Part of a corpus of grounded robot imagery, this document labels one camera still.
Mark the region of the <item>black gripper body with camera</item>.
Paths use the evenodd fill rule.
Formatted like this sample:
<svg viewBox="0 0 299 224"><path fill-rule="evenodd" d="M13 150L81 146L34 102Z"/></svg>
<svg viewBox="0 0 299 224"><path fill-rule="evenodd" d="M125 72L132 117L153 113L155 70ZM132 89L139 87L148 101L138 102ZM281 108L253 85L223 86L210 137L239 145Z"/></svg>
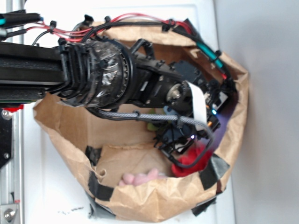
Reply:
<svg viewBox="0 0 299 224"><path fill-rule="evenodd" d="M191 99L185 98L191 102L191 118L205 124L212 132L218 129L221 125L216 117L217 110L228 98L222 91L222 85L216 79L206 80L200 70L186 61L173 65L183 75L191 91ZM196 140L209 137L210 134L203 126L182 121L173 121L157 131L157 143L161 143L159 149L165 154L175 151L183 154Z"/></svg>

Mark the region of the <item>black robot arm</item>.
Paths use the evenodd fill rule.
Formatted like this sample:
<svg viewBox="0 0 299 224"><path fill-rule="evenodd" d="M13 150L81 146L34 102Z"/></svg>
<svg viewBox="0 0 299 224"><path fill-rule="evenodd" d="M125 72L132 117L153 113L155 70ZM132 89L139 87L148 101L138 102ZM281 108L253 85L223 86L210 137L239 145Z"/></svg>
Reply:
<svg viewBox="0 0 299 224"><path fill-rule="evenodd" d="M186 61L157 60L144 39L131 48L114 40L61 42L51 49L0 44L1 108L57 95L103 119L155 123L156 140L168 154L185 151L188 138L209 139L220 127L216 108L224 87Z"/></svg>

